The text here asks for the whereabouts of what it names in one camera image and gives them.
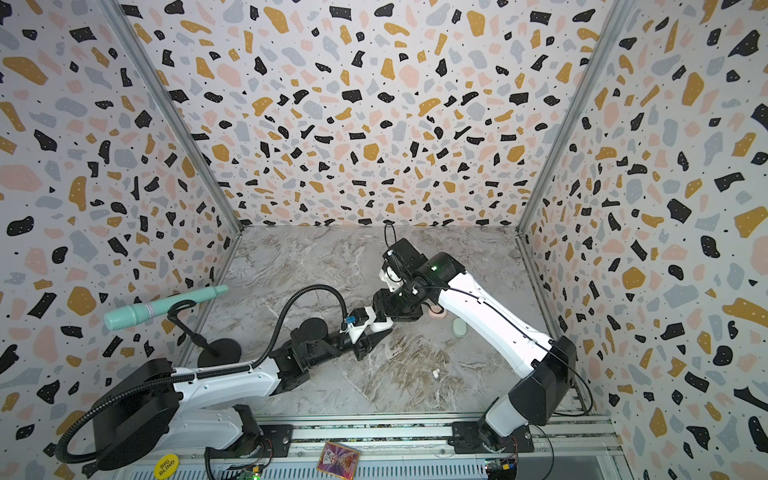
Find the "mint green earbud charging case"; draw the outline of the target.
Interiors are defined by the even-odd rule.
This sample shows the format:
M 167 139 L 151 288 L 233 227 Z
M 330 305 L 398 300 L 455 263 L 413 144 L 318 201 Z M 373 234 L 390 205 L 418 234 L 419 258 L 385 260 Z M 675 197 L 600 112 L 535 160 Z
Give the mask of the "mint green earbud charging case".
M 452 322 L 452 331 L 457 338 L 465 337 L 468 331 L 466 322 L 461 318 L 454 318 Z

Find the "white earbud charging case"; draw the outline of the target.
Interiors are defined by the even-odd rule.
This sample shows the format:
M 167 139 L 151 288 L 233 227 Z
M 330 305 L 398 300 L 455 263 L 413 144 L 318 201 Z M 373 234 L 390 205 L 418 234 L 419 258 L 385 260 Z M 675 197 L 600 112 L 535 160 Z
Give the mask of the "white earbud charging case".
M 383 331 L 390 330 L 393 327 L 393 324 L 394 324 L 394 322 L 392 321 L 392 319 L 389 318 L 389 317 L 386 317 L 384 320 L 381 320 L 381 321 L 375 320 L 375 321 L 371 322 L 367 326 L 367 329 L 371 333 L 378 333 L 378 332 L 383 332 Z

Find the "pink earbud charging case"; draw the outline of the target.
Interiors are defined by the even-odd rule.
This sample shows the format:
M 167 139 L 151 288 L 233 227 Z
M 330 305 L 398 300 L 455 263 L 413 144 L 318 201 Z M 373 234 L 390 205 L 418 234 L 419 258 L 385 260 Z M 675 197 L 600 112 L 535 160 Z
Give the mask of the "pink earbud charging case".
M 446 316 L 445 309 L 440 305 L 428 305 L 429 316 L 434 319 L 444 318 Z

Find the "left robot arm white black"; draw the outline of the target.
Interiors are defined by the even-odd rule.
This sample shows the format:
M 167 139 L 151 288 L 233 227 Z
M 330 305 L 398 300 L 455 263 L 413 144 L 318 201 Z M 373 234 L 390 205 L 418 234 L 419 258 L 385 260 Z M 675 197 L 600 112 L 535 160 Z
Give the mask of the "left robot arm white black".
M 372 309 L 356 309 L 338 332 L 320 318 L 304 320 L 259 365 L 175 369 L 150 360 L 95 403 L 96 466 L 117 470 L 160 447 L 245 455 L 266 436 L 245 399 L 289 392 L 309 380 L 311 368 L 346 353 L 363 359 L 392 327 Z

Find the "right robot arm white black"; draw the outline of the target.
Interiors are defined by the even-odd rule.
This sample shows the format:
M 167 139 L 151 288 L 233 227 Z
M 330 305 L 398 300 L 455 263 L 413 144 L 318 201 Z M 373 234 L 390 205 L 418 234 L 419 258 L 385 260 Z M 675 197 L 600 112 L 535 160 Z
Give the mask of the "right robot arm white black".
M 479 333 L 519 378 L 484 412 L 471 445 L 500 452 L 519 429 L 546 425 L 575 377 L 573 342 L 563 336 L 554 340 L 523 322 L 447 253 L 428 259 L 391 248 L 383 259 L 380 277 L 388 289 L 380 291 L 374 301 L 376 312 L 403 321 L 430 301 Z

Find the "colourful card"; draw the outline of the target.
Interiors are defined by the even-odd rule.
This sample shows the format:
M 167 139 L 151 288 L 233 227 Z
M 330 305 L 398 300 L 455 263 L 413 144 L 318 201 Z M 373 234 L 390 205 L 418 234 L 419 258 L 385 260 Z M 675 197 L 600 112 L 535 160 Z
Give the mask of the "colourful card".
M 358 450 L 338 443 L 326 442 L 321 451 L 317 470 L 338 479 L 353 480 L 360 456 Z

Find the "black microphone stand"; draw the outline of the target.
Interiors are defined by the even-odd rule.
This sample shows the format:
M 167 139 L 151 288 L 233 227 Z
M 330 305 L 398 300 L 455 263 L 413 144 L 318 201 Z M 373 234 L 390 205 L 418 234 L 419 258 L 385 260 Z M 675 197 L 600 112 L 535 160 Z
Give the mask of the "black microphone stand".
M 179 314 L 196 305 L 193 300 L 181 300 L 171 305 L 167 318 L 185 333 L 189 340 L 201 349 L 197 359 L 198 368 L 218 367 L 238 363 L 241 360 L 241 345 L 234 339 L 221 338 L 209 342 L 202 334 L 194 332 L 180 319 Z

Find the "yellow round sticker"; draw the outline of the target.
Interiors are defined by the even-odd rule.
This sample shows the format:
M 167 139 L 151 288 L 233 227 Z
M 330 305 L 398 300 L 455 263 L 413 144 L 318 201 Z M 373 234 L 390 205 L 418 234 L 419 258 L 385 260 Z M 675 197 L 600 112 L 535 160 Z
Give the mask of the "yellow round sticker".
M 180 459 L 176 454 L 167 454 L 160 458 L 154 466 L 153 478 L 155 480 L 170 480 L 180 466 Z

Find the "mint green microphone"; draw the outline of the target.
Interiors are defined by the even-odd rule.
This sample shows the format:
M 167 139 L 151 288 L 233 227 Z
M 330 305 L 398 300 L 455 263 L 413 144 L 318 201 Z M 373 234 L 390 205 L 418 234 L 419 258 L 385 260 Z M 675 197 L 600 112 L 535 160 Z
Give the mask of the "mint green microphone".
M 218 285 L 148 303 L 126 305 L 106 313 L 103 321 L 110 331 L 123 330 L 145 323 L 155 317 L 167 315 L 171 311 L 182 311 L 208 302 L 228 292 L 228 286 Z

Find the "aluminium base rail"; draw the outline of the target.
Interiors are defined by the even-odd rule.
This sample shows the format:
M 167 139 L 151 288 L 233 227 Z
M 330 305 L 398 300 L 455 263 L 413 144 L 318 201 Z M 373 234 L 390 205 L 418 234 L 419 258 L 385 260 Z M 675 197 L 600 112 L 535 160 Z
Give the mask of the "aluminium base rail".
M 556 417 L 543 427 L 526 427 L 503 453 L 485 449 L 459 453 L 460 427 L 475 414 L 410 413 L 265 417 L 288 426 L 278 441 L 280 456 L 212 460 L 217 479 L 325 479 L 317 465 L 325 445 L 337 443 L 360 454 L 357 479 L 485 479 L 504 459 L 518 479 L 630 479 L 632 473 L 611 422 L 605 416 Z

